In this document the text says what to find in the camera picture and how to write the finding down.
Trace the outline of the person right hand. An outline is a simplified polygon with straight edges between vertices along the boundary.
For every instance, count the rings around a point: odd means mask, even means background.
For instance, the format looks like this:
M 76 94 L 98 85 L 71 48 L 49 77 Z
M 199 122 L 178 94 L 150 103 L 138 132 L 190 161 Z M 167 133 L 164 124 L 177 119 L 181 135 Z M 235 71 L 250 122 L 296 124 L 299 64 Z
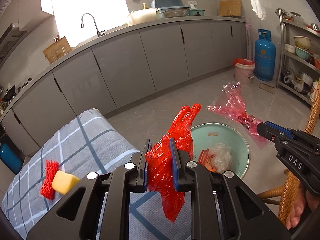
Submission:
M 312 212 L 315 211 L 319 205 L 319 197 L 310 194 L 303 185 L 300 184 L 295 201 L 286 220 L 286 228 L 288 230 L 298 225 L 306 205 L 308 205 Z

